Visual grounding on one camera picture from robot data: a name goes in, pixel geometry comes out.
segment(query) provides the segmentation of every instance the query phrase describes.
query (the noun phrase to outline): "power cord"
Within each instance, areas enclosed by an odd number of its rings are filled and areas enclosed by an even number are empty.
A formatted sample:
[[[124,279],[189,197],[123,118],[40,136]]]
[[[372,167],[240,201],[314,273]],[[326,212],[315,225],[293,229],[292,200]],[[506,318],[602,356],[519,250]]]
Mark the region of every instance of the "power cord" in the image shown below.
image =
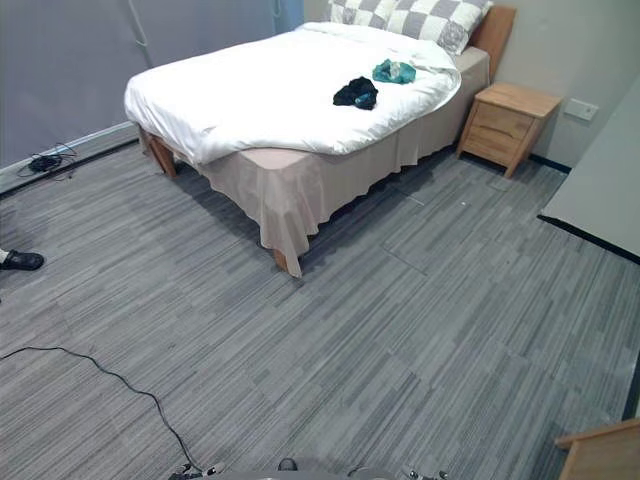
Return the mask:
[[[20,178],[32,177],[38,173],[50,173],[61,167],[68,167],[70,165],[74,165],[75,158],[78,156],[78,152],[76,152],[73,148],[65,143],[58,142],[55,145],[55,153],[51,153],[48,155],[40,155],[33,154],[31,155],[31,161],[22,167],[16,175]],[[66,178],[73,178],[73,174],[75,171],[75,167],[71,168],[68,174],[66,174]],[[53,180],[56,182],[61,182],[65,180],[64,174],[63,178],[58,175],[53,177]]]
[[[8,354],[6,354],[6,355],[3,355],[2,357],[0,357],[0,361],[2,361],[2,360],[6,360],[6,359],[8,359],[9,357],[13,357],[14,355],[17,355],[18,353],[25,352],[25,351],[28,351],[28,350],[31,350],[31,351],[37,351],[37,352],[52,352],[52,351],[56,351],[56,350],[58,350],[58,351],[61,351],[61,352],[66,353],[66,354],[68,354],[68,355],[71,355],[71,356],[73,356],[73,357],[78,357],[78,358],[84,358],[84,359],[87,359],[87,360],[91,360],[91,362],[93,362],[93,364],[96,366],[96,368],[97,368],[98,370],[100,370],[102,373],[106,373],[107,375],[111,375],[111,376],[113,376],[113,377],[118,378],[118,379],[119,379],[122,383],[124,383],[124,384],[125,384],[125,386],[126,386],[129,390],[131,390],[132,392],[137,393],[138,395],[144,395],[144,396],[147,396],[147,397],[151,397],[151,398],[153,399],[153,401],[155,402],[155,404],[156,404],[156,408],[157,408],[157,410],[158,410],[158,413],[160,414],[160,418],[162,418],[162,423],[164,423],[165,427],[167,427],[167,429],[169,429],[169,431],[170,431],[171,433],[173,433],[173,435],[176,437],[176,439],[178,440],[178,443],[180,444],[180,448],[182,449],[182,453],[184,453],[184,456],[185,456],[185,457],[187,458],[187,460],[189,461],[189,464],[188,464],[188,468],[187,468],[187,470],[188,470],[189,468],[194,468],[194,469],[195,469],[195,470],[197,470],[197,471],[198,471],[198,473],[200,474],[199,476],[200,476],[200,477],[202,476],[203,469],[202,469],[202,468],[200,468],[200,467],[198,466],[198,464],[196,464],[196,463],[193,461],[193,459],[192,459],[192,457],[191,457],[191,454],[190,454],[190,453],[189,453],[189,451],[187,450],[187,447],[186,447],[186,445],[185,445],[184,441],[182,440],[182,438],[180,437],[180,435],[178,435],[178,432],[176,432],[176,431],[173,429],[173,427],[172,427],[171,425],[169,425],[169,422],[168,422],[168,421],[167,421],[167,419],[165,418],[165,416],[164,416],[164,412],[162,411],[162,407],[160,406],[160,401],[158,400],[158,398],[157,398],[153,393],[145,392],[144,390],[138,390],[137,388],[132,387],[132,386],[131,386],[131,384],[127,381],[127,379],[126,379],[126,378],[124,378],[122,375],[119,375],[119,374],[117,374],[117,373],[115,373],[115,372],[112,372],[112,371],[110,371],[110,370],[107,370],[107,369],[106,369],[106,368],[104,368],[102,365],[100,365],[100,363],[98,363],[98,361],[97,361],[95,358],[93,358],[93,357],[91,357],[91,356],[89,356],[89,355],[83,355],[82,353],[72,352],[71,350],[67,350],[67,349],[66,349],[66,348],[64,348],[64,347],[22,347],[22,348],[19,348],[19,349],[17,349],[17,350],[14,350],[14,351],[13,351],[13,352],[11,352],[11,353],[8,353]]]

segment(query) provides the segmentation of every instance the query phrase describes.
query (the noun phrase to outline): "gray curtain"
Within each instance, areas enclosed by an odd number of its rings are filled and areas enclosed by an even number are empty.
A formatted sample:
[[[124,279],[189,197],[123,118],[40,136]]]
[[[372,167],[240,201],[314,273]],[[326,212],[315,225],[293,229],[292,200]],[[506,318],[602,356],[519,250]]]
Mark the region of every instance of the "gray curtain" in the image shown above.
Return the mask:
[[[0,0],[0,168],[126,120],[127,80],[150,66],[302,23],[282,0]]]

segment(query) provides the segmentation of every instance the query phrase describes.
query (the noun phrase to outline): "wooden bed frame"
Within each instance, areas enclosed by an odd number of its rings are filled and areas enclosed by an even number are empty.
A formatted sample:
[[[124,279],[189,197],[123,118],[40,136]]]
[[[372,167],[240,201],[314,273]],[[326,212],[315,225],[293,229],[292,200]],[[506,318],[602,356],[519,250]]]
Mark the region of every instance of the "wooden bed frame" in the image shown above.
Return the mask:
[[[515,8],[501,5],[491,7],[491,10],[489,10],[489,13],[469,41],[469,45],[484,50],[489,54],[489,78],[491,81],[493,81],[493,77],[502,59],[507,40],[511,34],[515,15]],[[174,154],[179,157],[185,157],[185,155],[175,148],[170,147],[163,138],[146,132],[141,127],[140,138],[144,143],[145,149],[147,152],[151,152],[160,165],[160,168],[162,168],[162,171],[170,178],[176,178],[178,175],[174,163]],[[274,249],[273,256],[276,265],[285,272],[290,273],[284,254]]]

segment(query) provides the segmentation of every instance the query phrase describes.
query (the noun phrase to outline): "striped carpet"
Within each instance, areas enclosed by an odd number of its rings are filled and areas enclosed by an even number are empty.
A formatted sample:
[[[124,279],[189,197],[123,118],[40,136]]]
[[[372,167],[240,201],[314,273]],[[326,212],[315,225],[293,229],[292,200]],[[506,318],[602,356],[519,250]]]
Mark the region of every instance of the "striped carpet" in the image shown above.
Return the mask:
[[[139,146],[0,202],[0,353],[63,345],[157,394],[203,464],[402,464],[557,478],[554,437],[619,420],[640,348],[640,266],[536,218],[565,175],[513,180],[445,150],[323,225],[302,280],[187,167]],[[168,478],[153,403],[62,353],[0,364],[5,478]]]

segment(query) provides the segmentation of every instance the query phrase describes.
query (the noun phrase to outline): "white bedsheet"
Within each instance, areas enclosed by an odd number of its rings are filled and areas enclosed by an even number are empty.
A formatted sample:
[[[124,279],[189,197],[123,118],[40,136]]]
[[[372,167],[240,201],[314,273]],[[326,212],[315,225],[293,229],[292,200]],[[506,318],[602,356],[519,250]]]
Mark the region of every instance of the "white bedsheet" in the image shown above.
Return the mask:
[[[336,107],[350,80],[386,58],[417,69],[408,85],[375,82],[373,111]],[[307,23],[297,30],[143,72],[125,93],[130,120],[194,165],[250,148],[345,155],[447,103],[460,87],[449,55],[431,41],[370,27]]]

